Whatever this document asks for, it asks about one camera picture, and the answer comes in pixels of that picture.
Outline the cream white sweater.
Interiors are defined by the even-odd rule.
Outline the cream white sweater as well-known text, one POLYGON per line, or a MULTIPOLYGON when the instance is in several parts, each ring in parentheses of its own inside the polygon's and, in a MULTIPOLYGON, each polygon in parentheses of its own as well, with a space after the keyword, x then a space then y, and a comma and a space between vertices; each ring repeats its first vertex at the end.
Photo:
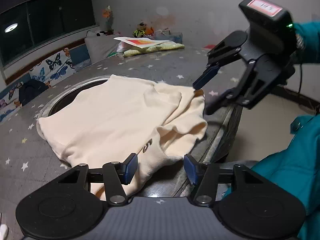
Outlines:
POLYGON ((102 85, 81 91, 59 112, 39 118, 37 131, 71 166, 101 168, 137 154, 138 168, 124 186, 132 195, 204 137, 204 105, 202 90, 112 75, 102 85))

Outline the red box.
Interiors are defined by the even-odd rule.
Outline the red box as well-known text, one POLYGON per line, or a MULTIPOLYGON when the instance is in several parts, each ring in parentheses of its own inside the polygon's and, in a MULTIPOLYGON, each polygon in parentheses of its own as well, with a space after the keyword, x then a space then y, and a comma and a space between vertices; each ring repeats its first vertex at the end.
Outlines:
POLYGON ((216 45, 214 44, 208 44, 206 46, 204 46, 205 49, 214 49, 216 47, 216 45))

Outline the green patterned cushion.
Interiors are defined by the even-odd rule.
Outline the green patterned cushion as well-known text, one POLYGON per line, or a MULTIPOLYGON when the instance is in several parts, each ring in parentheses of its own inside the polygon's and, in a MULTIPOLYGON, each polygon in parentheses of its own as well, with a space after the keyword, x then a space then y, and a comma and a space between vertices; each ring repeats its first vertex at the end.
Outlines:
POLYGON ((136 55, 149 54, 158 51, 167 51, 167 50, 176 50, 176 49, 184 49, 185 46, 181 43, 175 43, 173 41, 164 42, 161 44, 157 44, 154 46, 150 46, 147 48, 138 48, 133 47, 129 50, 123 52, 123 57, 132 57, 136 55))

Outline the clear plastic storage box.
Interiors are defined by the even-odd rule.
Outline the clear plastic storage box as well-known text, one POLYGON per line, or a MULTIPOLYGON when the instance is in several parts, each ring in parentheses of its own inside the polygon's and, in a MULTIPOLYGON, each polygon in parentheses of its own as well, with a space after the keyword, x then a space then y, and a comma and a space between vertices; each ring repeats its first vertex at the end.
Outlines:
POLYGON ((170 40, 175 43, 183 43, 183 34, 181 32, 172 32, 170 30, 158 30, 154 33, 155 40, 170 40))

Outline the orange plush toy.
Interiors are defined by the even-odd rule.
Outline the orange plush toy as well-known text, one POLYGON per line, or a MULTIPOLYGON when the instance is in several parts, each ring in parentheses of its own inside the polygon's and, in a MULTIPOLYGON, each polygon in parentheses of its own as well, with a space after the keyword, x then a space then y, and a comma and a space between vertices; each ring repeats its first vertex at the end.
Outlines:
POLYGON ((153 35, 154 35, 154 29, 153 29, 153 27, 146 27, 146 28, 145 28, 145 35, 146 35, 146 36, 153 36, 153 35))

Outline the french fries drawing board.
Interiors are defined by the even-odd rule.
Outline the french fries drawing board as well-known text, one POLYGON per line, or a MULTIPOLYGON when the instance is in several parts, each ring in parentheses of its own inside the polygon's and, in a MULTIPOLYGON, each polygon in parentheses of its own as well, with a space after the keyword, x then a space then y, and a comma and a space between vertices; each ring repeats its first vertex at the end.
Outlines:
POLYGON ((156 46, 158 44, 162 44, 165 42, 169 42, 169 40, 151 40, 149 38, 134 38, 134 37, 115 37, 114 40, 124 42, 125 44, 129 44, 138 48, 148 48, 151 46, 156 46))

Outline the teddy bear plush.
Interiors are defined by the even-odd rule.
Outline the teddy bear plush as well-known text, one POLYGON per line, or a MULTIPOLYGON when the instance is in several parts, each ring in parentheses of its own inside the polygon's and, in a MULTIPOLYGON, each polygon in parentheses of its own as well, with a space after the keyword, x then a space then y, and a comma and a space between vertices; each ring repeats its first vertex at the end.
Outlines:
POLYGON ((136 30, 133 32, 133 37, 135 38, 141 38, 146 36, 146 23, 141 22, 139 25, 137 25, 136 30))

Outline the white plastic bag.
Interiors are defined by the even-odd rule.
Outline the white plastic bag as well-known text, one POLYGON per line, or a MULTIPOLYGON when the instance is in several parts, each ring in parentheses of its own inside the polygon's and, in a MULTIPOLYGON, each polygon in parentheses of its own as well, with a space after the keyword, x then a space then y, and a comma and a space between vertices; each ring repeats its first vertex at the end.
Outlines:
POLYGON ((123 41, 120 41, 118 43, 118 46, 117 46, 117 49, 116 49, 116 52, 117 53, 123 53, 127 50, 130 50, 132 48, 132 45, 128 44, 128 43, 125 43, 123 41))

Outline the round induction cooktop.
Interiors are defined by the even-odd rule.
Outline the round induction cooktop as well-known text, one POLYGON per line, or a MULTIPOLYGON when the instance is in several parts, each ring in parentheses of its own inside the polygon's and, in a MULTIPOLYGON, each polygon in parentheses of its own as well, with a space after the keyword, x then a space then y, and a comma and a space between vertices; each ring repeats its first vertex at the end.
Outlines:
POLYGON ((67 87, 63 92, 50 100, 34 118, 37 120, 38 118, 45 118, 59 112, 71 104, 81 91, 102 85, 107 82, 110 77, 110 75, 97 76, 67 87))

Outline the teal jacket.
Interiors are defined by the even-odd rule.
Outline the teal jacket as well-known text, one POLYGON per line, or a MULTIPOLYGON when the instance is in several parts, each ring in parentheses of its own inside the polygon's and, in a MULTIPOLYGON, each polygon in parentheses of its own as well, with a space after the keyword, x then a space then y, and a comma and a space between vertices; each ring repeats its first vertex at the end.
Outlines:
MULTIPOLYGON (((319 21, 295 23, 300 64, 300 93, 303 82, 302 64, 319 64, 319 21)), ((306 221, 299 239, 319 239, 319 113, 298 116, 291 123, 295 136, 287 149, 257 162, 252 170, 296 196, 305 206, 306 221)))

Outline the grey pillow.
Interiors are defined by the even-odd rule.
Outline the grey pillow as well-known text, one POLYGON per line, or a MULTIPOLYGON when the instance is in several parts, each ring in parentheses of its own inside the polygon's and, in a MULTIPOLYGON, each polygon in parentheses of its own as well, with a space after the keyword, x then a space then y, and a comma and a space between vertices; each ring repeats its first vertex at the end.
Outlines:
POLYGON ((88 36, 85 44, 91 59, 91 63, 97 63, 115 53, 119 44, 115 40, 118 35, 88 36))

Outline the orange artificial flower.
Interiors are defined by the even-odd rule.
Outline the orange artificial flower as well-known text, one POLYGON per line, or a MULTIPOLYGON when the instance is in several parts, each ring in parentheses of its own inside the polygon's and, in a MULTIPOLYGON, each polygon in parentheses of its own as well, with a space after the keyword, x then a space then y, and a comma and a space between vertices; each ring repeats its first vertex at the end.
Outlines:
POLYGON ((103 10, 103 19, 105 31, 112 32, 113 12, 109 5, 103 10))

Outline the dark blue backpack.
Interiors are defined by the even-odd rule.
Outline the dark blue backpack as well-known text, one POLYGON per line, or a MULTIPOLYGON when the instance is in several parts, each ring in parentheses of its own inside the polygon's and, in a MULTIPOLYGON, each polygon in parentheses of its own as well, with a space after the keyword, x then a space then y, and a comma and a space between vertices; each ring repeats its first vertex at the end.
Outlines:
POLYGON ((48 88, 49 87, 45 83, 35 79, 31 79, 28 82, 24 83, 19 89, 18 100, 22 106, 25 106, 34 98, 46 91, 48 88))

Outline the butterfly pattern cushion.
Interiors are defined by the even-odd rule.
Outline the butterfly pattern cushion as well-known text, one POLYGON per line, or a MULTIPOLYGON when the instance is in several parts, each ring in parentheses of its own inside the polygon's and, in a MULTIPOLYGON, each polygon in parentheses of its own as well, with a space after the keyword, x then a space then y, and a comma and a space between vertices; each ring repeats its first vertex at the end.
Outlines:
POLYGON ((30 77, 47 86, 57 83, 76 73, 68 48, 53 54, 29 70, 30 77))
POLYGON ((22 108, 22 104, 19 101, 19 89, 22 85, 23 82, 15 84, 9 89, 7 94, 1 98, 1 124, 22 108))

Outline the blue bench sofa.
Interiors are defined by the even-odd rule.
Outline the blue bench sofa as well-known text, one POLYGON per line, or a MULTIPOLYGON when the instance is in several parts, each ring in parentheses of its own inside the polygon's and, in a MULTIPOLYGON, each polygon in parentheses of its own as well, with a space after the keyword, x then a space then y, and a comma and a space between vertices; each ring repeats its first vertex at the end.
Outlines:
MULTIPOLYGON (((87 66, 87 65, 89 65, 91 63, 90 58, 89 58, 89 53, 88 53, 88 50, 87 50, 87 47, 86 47, 85 44, 81 44, 81 45, 79 45, 79 46, 77 46, 75 48, 69 49, 69 53, 71 55, 71 59, 72 59, 72 62, 74 64, 74 68, 75 68, 76 72, 78 72, 79 70, 81 70, 82 68, 84 68, 85 66, 87 66)), ((29 71, 27 71, 23 76, 18 78, 16 81, 14 81, 8 87, 6 87, 5 89, 1 90, 1 98, 3 96, 5 96, 5 94, 7 94, 9 89, 12 88, 15 84, 17 84, 19 82, 26 83, 31 79, 32 78, 30 77, 29 71)))

